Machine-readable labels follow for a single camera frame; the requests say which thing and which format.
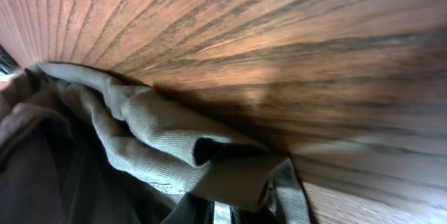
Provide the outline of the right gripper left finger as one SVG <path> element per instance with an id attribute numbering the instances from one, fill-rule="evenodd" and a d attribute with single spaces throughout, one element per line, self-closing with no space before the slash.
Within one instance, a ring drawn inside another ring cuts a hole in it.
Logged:
<path id="1" fill-rule="evenodd" d="M 161 224 L 213 224 L 214 203 L 187 193 Z"/>

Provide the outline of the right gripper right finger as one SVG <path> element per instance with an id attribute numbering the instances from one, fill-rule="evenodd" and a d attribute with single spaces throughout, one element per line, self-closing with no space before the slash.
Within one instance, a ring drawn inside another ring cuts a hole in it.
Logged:
<path id="1" fill-rule="evenodd" d="M 230 207 L 230 219 L 232 224 L 279 224 L 274 214 L 265 207 L 257 212 Z"/>

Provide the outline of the grey shorts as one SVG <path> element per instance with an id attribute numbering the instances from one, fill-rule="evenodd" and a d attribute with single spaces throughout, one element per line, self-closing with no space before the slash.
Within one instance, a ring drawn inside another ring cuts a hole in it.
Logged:
<path id="1" fill-rule="evenodd" d="M 161 223 L 187 193 L 311 220 L 288 156 L 150 87 L 41 63 L 1 90 L 2 223 Z"/>

